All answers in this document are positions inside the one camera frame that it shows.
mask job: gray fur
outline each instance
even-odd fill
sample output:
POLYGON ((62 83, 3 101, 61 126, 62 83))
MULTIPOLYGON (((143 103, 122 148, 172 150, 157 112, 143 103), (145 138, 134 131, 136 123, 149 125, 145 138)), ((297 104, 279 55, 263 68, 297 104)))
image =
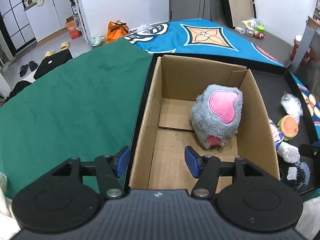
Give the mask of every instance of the gray fur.
POLYGON ((210 135, 220 138, 220 145, 223 146, 227 138, 230 138, 238 132, 242 101, 242 92, 238 88, 224 87, 215 84, 208 86, 202 95, 198 96, 195 104, 191 108, 190 120, 199 141, 205 148, 210 148, 207 140, 210 135), (212 113, 209 108, 209 99, 217 90, 233 91, 239 95, 234 102, 236 115, 231 123, 224 123, 221 118, 212 113))

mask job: microwave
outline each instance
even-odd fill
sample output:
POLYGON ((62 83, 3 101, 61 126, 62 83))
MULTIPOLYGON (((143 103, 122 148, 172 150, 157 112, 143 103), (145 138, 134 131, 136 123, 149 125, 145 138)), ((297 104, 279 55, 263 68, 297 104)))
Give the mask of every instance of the microwave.
POLYGON ((38 0, 24 0, 24 5, 28 7, 29 5, 33 4, 34 2, 37 2, 38 0))

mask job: slipper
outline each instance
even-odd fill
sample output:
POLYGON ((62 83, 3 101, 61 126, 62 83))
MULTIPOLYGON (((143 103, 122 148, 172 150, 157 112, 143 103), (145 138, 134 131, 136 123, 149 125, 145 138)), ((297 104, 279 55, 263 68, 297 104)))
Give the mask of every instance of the slipper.
POLYGON ((54 53, 55 53, 55 50, 54 50, 54 49, 53 49, 53 50, 50 50, 50 51, 47 51, 47 52, 45 53, 44 58, 50 57, 50 56, 52 56, 54 53))
POLYGON ((29 62, 29 68, 31 71, 34 71, 37 67, 38 67, 38 64, 36 62, 34 62, 33 60, 29 62))
POLYGON ((69 49, 69 46, 70 46, 70 41, 66 41, 66 42, 61 43, 60 51, 69 49))
POLYGON ((23 65, 20 68, 20 77, 23 77, 28 71, 29 65, 23 65))

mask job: black slipper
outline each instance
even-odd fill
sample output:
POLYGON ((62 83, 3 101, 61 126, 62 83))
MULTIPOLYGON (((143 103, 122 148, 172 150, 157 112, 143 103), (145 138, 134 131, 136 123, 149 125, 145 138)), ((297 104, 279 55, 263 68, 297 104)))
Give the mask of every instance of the black slipper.
POLYGON ((29 62, 29 68, 31 71, 34 71, 38 67, 38 64, 34 61, 29 62))
POLYGON ((23 77, 28 71, 29 65, 23 65, 20 68, 20 77, 23 77))

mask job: cardboard box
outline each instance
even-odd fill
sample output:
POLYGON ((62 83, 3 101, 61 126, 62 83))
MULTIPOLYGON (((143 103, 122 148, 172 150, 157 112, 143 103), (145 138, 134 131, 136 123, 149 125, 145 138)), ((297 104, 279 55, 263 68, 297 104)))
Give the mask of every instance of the cardboard box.
POLYGON ((81 35, 81 32, 77 30, 77 26, 76 26, 76 23, 75 23, 73 16, 66 19, 66 21, 67 21, 66 27, 68 28, 71 39, 74 40, 76 38, 79 38, 81 35))
MULTIPOLYGON (((279 179, 279 167, 268 115, 250 70, 212 60, 165 55, 153 74, 132 164, 129 186, 137 189, 187 189, 194 179, 184 160, 184 148, 233 162, 244 157, 279 179), (189 113, 196 97, 210 84, 238 87, 243 92, 238 133, 223 147, 203 148, 189 113)), ((232 183, 220 177, 217 191, 232 183)))

